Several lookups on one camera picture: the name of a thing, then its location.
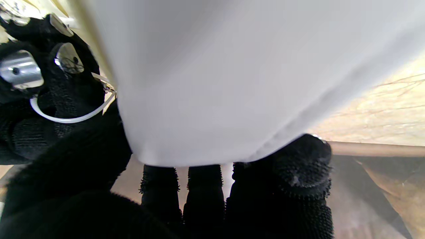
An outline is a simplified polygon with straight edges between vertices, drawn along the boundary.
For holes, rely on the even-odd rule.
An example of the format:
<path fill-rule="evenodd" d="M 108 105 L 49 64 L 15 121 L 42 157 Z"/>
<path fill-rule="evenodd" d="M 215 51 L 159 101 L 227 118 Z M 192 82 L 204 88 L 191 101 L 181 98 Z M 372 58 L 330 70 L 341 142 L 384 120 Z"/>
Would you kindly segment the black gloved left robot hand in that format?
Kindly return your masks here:
<path fill-rule="evenodd" d="M 7 185 L 2 239 L 333 239 L 331 146 L 304 134 L 265 158 L 189 167 L 179 207 L 173 167 L 144 165 L 141 203 L 111 191 L 132 151 L 117 103 L 59 139 Z"/>

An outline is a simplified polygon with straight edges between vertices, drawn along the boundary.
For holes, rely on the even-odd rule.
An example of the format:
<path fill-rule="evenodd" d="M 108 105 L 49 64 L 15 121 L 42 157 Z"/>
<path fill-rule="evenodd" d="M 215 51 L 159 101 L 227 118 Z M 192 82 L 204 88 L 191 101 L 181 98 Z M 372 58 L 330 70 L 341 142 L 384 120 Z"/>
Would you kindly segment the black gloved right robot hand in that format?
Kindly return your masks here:
<path fill-rule="evenodd" d="M 28 164 L 82 122 L 76 119 L 104 103 L 105 90 L 94 74 L 100 67 L 88 44 L 55 14 L 42 19 L 1 14 L 1 26 L 13 37 L 1 44 L 1 165 Z"/>

